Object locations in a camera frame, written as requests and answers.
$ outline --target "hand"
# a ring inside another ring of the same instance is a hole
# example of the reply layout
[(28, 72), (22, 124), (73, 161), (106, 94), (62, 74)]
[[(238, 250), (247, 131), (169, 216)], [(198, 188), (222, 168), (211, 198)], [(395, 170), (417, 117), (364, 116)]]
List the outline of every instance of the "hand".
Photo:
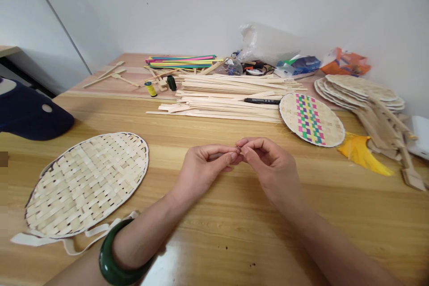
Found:
[(267, 138), (244, 138), (236, 143), (244, 161), (258, 174), (270, 202), (285, 216), (304, 207), (295, 159)]
[(243, 161), (237, 147), (212, 144), (188, 150), (171, 193), (175, 199), (196, 202), (210, 188), (220, 172), (230, 172), (230, 165)]

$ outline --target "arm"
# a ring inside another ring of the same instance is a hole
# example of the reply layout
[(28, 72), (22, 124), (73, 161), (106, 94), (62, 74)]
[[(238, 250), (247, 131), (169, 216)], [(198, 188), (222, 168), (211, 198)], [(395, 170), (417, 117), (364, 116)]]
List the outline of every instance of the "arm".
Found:
[[(174, 226), (206, 193), (217, 175), (232, 170), (230, 164), (242, 161), (236, 147), (206, 145), (188, 150), (177, 183), (160, 200), (115, 237), (113, 254), (116, 263), (126, 270), (143, 266), (158, 250)], [(98, 267), (101, 245), (60, 272), (47, 286), (108, 286)]]
[(265, 138), (237, 142), (270, 202), (291, 223), (305, 249), (334, 286), (403, 285), (349, 242), (305, 200), (294, 158)]

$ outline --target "wooden tabletop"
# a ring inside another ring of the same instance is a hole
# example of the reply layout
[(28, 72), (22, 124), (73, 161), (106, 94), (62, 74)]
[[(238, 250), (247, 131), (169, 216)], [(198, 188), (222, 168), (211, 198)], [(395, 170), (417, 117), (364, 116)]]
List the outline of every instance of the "wooden tabletop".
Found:
[[(2, 178), (0, 285), (41, 285), (72, 263), (61, 243), (39, 248), (9, 240), (25, 231), (24, 208), (42, 169), (69, 147), (95, 135), (133, 132), (149, 145), (147, 174), (135, 194), (104, 222), (143, 211), (174, 184), (189, 147), (234, 145), (244, 136), (266, 136), (295, 156), (305, 193), (317, 211), (362, 251), (407, 285), (429, 276), (429, 196), (407, 187), (399, 165), (384, 177), (347, 160), (335, 148), (311, 145), (283, 124), (151, 115), (159, 102), (62, 94), (54, 101), (76, 118), (59, 138), (36, 142), (0, 133), (9, 152)], [(364, 134), (354, 115), (337, 112), (347, 131)], [(429, 169), (414, 160), (424, 177)], [(80, 248), (88, 244), (76, 237)], [(144, 285), (327, 285), (285, 220), (267, 201), (247, 164), (222, 174), (178, 224)]]
[(2, 46), (0, 45), (0, 58), (4, 56), (9, 56), (21, 51), (19, 47), (16, 46)]

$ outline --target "blue package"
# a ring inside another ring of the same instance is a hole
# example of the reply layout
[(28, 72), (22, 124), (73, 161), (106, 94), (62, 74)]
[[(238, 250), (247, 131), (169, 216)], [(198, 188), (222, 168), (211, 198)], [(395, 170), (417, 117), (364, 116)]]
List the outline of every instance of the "blue package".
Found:
[(320, 68), (320, 60), (315, 56), (302, 57), (298, 58), (292, 67), (295, 69), (293, 75), (307, 74)]

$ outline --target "woman's right hand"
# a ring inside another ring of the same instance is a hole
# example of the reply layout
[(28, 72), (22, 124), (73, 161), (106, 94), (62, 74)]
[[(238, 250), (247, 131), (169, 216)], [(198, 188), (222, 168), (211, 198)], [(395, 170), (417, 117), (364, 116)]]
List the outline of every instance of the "woman's right hand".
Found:
[(243, 138), (236, 145), (258, 174), (270, 202), (283, 215), (289, 217), (307, 206), (291, 154), (267, 138)]

